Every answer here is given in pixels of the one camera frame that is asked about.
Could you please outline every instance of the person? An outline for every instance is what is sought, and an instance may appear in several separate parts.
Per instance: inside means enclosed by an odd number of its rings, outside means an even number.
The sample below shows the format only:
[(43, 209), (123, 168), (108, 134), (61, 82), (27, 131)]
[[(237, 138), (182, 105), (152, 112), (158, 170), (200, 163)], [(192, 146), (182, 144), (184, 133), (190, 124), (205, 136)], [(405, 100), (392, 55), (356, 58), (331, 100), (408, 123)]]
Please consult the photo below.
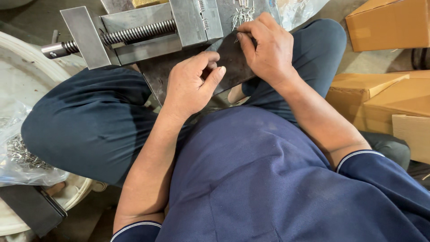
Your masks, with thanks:
[(324, 100), (343, 28), (320, 19), (291, 35), (263, 13), (237, 30), (261, 78), (245, 105), (185, 124), (226, 72), (215, 52), (172, 69), (159, 115), (139, 73), (85, 70), (35, 105), (25, 144), (123, 186), (113, 242), (429, 241), (429, 192)]
[[(233, 87), (228, 94), (228, 101), (231, 104), (239, 104), (246, 97), (253, 95), (260, 82), (261, 79), (255, 78)], [(369, 143), (372, 150), (380, 152), (385, 157), (401, 166), (405, 171), (408, 170), (411, 162), (411, 149), (406, 141), (382, 133), (360, 131), (360, 134)]]

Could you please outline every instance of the hand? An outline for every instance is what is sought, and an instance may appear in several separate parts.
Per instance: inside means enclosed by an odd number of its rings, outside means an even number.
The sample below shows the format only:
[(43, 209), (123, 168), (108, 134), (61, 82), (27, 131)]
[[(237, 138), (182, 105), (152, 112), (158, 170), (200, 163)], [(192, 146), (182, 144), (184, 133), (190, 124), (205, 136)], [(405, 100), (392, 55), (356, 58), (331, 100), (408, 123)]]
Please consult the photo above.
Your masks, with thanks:
[[(237, 31), (249, 67), (272, 87), (296, 73), (292, 66), (294, 38), (269, 13), (264, 12), (256, 20), (243, 23)], [(256, 39), (257, 48), (250, 36)]]
[(170, 72), (163, 109), (182, 121), (201, 111), (224, 77), (224, 66), (217, 67), (219, 54), (201, 52), (178, 63)]

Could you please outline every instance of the plastic bag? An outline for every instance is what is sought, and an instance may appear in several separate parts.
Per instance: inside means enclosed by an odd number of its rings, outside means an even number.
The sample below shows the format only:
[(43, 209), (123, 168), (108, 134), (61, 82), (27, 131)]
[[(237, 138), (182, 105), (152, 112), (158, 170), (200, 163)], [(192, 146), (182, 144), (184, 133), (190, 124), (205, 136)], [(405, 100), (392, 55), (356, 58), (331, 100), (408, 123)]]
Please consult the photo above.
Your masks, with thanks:
[(28, 159), (21, 158), (21, 153), (11, 148), (22, 144), (20, 141), (21, 126), (30, 111), (31, 108), (21, 102), (2, 100), (0, 111), (0, 186), (13, 184), (52, 186), (65, 181), (69, 176), (68, 172), (42, 162), (29, 152), (26, 153), (26, 156), (31, 156), (37, 163), (27, 163)]
[(278, 0), (282, 26), (290, 31), (312, 18), (329, 0)]

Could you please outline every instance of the cardboard box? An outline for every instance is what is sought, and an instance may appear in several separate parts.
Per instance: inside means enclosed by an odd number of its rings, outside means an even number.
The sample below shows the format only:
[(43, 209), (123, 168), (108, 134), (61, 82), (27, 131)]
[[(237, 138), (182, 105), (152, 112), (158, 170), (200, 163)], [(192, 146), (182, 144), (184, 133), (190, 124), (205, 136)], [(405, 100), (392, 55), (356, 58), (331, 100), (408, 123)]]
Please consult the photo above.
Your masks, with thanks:
[(370, 132), (393, 135), (392, 115), (430, 117), (430, 79), (405, 79), (364, 103)]
[(430, 118), (393, 115), (394, 136), (411, 148), (411, 159), (430, 164)]
[(358, 130), (367, 131), (363, 103), (409, 74), (336, 75), (326, 100)]
[(410, 79), (430, 79), (430, 70), (391, 72), (389, 74), (409, 74)]
[(346, 17), (354, 51), (430, 47), (430, 0), (369, 0)]

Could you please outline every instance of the white bucket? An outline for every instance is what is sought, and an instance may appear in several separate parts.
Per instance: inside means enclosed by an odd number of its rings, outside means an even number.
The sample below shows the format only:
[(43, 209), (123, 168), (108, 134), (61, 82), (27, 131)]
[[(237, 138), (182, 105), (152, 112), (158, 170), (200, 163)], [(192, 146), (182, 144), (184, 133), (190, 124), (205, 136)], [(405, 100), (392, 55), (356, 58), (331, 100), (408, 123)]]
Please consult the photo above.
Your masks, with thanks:
[[(79, 56), (50, 60), (37, 47), (0, 32), (0, 98), (14, 98), (33, 107), (53, 87), (85, 67)], [(85, 198), (93, 183), (91, 179), (70, 174), (66, 187), (54, 198), (69, 210)], [(0, 236), (29, 229), (0, 199)]]

